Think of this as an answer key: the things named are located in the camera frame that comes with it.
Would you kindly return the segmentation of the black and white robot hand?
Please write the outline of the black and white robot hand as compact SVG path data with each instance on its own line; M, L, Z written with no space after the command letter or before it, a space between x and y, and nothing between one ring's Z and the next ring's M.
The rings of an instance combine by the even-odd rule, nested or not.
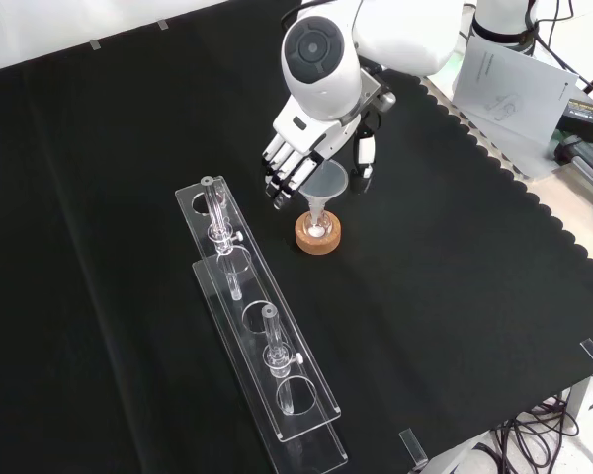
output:
M273 122L275 136L262 153L265 193L273 207L285 207L348 141L353 142L352 180L365 191L374 171L375 132L380 126L381 114L373 106L343 124L339 119L311 118L290 97Z

